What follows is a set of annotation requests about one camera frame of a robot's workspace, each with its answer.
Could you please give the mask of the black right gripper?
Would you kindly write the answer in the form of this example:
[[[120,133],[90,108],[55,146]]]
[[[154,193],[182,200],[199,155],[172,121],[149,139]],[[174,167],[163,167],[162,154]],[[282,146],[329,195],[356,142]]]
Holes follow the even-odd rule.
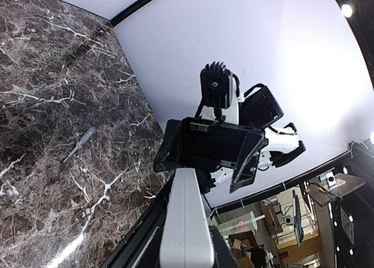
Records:
[[[262,131],[213,120],[187,117],[170,119],[161,146],[154,158],[154,172],[181,167],[234,168],[230,193],[252,185],[258,156],[264,146]]]

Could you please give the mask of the clear handled screwdriver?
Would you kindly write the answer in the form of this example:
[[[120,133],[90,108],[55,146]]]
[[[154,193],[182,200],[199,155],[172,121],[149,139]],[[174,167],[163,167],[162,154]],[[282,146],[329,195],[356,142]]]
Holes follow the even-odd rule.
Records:
[[[63,163],[66,163],[79,149],[81,149],[94,135],[96,134],[96,128],[89,128],[85,134],[80,138],[76,143],[75,147],[68,154],[68,156],[63,160]]]

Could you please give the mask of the white remote with buttons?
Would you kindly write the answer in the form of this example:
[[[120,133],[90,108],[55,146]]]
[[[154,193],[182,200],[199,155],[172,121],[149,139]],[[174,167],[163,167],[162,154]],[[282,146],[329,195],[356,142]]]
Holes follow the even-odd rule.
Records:
[[[213,242],[192,168],[178,168],[172,181],[160,245],[160,266],[214,266]]]

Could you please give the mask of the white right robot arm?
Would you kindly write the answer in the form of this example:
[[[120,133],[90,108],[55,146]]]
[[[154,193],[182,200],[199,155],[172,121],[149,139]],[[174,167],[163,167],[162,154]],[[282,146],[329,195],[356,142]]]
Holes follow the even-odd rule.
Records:
[[[233,193],[253,184],[258,171],[284,166],[305,151],[293,123],[272,127],[283,113],[267,86],[242,92],[235,82],[215,79],[201,91],[195,116],[168,120],[155,172],[193,169],[207,193],[216,185],[211,175],[221,171]]]

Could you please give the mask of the black left frame post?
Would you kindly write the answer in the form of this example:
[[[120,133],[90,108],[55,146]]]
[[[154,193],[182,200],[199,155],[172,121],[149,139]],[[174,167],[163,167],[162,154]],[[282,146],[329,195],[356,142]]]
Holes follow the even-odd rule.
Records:
[[[129,5],[127,8],[119,12],[116,16],[114,16],[110,20],[110,24],[112,27],[117,26],[119,23],[127,19],[132,14],[139,11],[141,8],[145,7],[147,4],[152,2],[153,0],[137,0],[133,2],[131,5]]]

